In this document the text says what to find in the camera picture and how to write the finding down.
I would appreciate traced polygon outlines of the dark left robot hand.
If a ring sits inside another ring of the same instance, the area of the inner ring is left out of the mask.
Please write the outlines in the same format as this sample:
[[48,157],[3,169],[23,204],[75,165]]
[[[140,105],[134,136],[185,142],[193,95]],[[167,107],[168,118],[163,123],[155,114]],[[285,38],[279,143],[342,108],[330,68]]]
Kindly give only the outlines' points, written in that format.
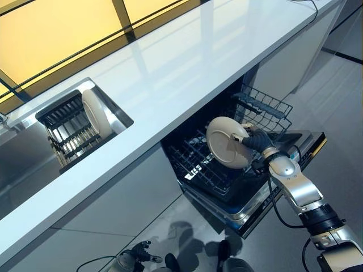
[[144,240],[139,242],[132,248],[132,255],[138,262],[153,262],[153,263],[161,263],[163,258],[160,256],[151,255],[147,249],[149,249],[151,245],[150,240]]

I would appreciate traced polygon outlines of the dark right robot hand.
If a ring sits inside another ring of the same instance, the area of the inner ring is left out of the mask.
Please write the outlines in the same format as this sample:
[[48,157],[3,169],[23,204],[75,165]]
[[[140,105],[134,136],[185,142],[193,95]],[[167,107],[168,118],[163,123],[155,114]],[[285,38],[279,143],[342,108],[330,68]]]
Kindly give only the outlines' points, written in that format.
[[259,127],[252,125],[247,130],[249,137],[243,137],[236,133],[231,134],[232,140],[239,142],[240,144],[262,153],[268,148],[275,148],[275,145],[271,141],[268,134]]

